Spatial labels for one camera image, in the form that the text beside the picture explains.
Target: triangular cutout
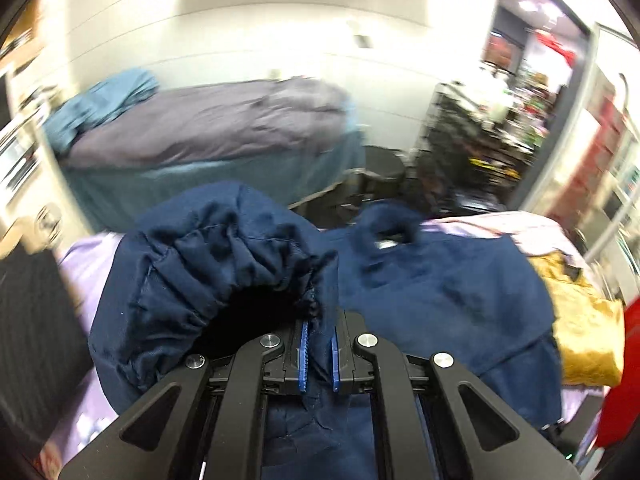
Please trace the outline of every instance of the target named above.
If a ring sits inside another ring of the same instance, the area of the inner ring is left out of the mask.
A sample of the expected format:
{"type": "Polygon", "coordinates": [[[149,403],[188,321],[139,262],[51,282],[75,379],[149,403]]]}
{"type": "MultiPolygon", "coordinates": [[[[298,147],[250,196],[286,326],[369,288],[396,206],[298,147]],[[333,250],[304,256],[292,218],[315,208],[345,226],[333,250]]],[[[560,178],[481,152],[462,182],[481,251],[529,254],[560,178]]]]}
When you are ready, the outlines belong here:
{"type": "Polygon", "coordinates": [[[131,424],[120,434],[120,438],[144,451],[155,450],[180,396],[180,391],[181,387],[177,385],[167,389],[156,402],[131,421],[131,424]]]}
{"type": "Polygon", "coordinates": [[[518,438],[518,431],[488,405],[471,386],[460,384],[458,391],[483,450],[493,451],[518,438]]]}

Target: ceiling light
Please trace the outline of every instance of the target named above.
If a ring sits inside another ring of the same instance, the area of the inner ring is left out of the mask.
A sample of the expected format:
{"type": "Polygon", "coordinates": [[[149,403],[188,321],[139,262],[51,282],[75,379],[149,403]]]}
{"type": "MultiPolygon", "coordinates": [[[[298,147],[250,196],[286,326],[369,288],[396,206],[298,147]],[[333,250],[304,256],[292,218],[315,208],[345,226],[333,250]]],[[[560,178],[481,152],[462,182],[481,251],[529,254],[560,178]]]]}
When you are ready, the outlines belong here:
{"type": "Polygon", "coordinates": [[[522,0],[520,2],[520,8],[525,12],[534,12],[535,10],[538,10],[538,6],[529,0],[522,0]]]}
{"type": "Polygon", "coordinates": [[[557,20],[560,16],[562,16],[562,11],[558,9],[554,4],[544,4],[542,5],[542,10],[550,20],[557,20]]]}

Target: folded yellow cloth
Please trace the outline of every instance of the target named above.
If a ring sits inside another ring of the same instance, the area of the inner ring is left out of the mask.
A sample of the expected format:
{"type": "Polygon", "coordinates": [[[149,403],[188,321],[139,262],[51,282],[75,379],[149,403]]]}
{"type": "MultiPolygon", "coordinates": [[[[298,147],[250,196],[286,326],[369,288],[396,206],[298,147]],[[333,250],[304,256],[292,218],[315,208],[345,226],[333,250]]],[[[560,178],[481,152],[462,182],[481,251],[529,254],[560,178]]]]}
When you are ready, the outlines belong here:
{"type": "Polygon", "coordinates": [[[564,384],[617,386],[622,378],[625,321],[620,301],[607,301],[580,273],[564,273],[564,256],[529,258],[554,304],[554,337],[564,384]]]}

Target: gray blanket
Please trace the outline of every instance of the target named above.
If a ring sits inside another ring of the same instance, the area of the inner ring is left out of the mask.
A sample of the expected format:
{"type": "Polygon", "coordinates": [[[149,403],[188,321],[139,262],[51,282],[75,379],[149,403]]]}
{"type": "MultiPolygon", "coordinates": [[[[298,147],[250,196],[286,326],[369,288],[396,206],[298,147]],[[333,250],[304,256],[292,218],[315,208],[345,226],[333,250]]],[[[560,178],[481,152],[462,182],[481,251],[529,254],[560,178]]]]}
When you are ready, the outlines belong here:
{"type": "Polygon", "coordinates": [[[326,152],[345,133],[348,96],[316,79],[163,91],[79,137],[75,168],[167,166],[298,150],[326,152]]]}

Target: metal bolt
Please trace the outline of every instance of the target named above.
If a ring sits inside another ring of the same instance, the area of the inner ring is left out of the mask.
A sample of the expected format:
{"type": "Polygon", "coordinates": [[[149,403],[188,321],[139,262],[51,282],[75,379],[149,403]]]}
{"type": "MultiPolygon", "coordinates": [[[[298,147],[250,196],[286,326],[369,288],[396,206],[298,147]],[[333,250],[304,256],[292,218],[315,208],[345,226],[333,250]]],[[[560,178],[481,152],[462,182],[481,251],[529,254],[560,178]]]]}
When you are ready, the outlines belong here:
{"type": "Polygon", "coordinates": [[[280,344],[280,338],[275,334],[263,335],[260,338],[260,344],[265,348],[275,348],[280,344]]]}
{"type": "Polygon", "coordinates": [[[358,343],[360,346],[366,346],[367,348],[371,348],[378,344],[378,338],[373,334],[360,334],[358,336],[358,343]]]}
{"type": "Polygon", "coordinates": [[[184,360],[184,364],[187,365],[187,368],[191,368],[191,370],[196,370],[204,365],[204,357],[200,354],[191,354],[188,355],[184,360]]]}
{"type": "Polygon", "coordinates": [[[446,352],[440,352],[433,356],[433,362],[440,368],[449,368],[453,364],[453,357],[446,352]]]}

